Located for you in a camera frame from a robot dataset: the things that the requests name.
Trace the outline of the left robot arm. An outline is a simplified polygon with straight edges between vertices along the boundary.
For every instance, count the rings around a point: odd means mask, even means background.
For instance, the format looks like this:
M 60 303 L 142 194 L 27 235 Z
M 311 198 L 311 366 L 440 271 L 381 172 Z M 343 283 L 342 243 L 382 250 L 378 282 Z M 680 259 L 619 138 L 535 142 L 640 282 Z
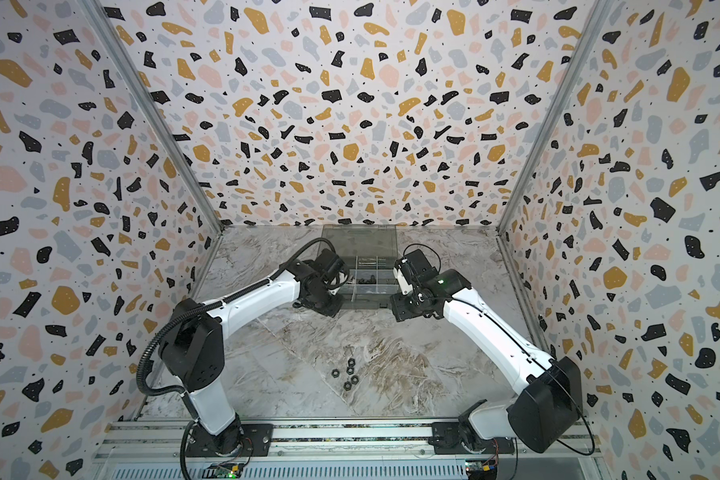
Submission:
M 179 394 L 193 419 L 190 438 L 218 456 L 239 453 L 251 444 L 224 385 L 231 337 L 285 306 L 333 317 L 349 279 L 350 268 L 328 246 L 312 260 L 294 254 L 263 279 L 220 298 L 181 302 L 140 360 L 140 389 L 150 396 Z

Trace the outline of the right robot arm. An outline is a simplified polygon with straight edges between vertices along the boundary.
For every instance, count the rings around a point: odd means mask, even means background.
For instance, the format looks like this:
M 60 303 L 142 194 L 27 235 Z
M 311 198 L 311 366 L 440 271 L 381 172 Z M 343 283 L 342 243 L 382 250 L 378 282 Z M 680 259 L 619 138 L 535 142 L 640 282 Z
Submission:
M 507 400 L 478 401 L 458 417 L 457 441 L 463 448 L 480 452 L 489 441 L 504 437 L 543 453 L 583 418 L 575 362 L 556 360 L 526 340 L 461 273 L 437 271 L 419 249 L 398 259 L 393 273 L 400 287 L 390 297 L 396 321 L 446 320 L 487 355 L 514 392 Z

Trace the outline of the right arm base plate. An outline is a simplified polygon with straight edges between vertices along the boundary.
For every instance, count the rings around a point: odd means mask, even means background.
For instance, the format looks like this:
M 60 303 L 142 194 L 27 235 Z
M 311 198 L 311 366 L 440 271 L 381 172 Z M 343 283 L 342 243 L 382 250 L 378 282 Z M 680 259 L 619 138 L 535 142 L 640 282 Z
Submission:
M 431 428 L 432 435 L 428 439 L 428 444 L 434 447 L 434 451 L 438 455 L 493 456 L 515 453 L 514 443 L 511 439 L 505 437 L 483 439 L 465 422 L 434 422 Z

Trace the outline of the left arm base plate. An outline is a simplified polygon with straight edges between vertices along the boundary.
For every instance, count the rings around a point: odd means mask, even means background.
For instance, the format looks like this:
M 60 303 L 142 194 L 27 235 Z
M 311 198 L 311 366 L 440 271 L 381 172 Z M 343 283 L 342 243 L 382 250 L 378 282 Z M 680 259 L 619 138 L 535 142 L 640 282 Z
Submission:
M 218 435 L 211 435 L 202 425 L 193 427 L 187 441 L 189 458 L 266 457 L 274 425 L 265 423 L 232 424 Z

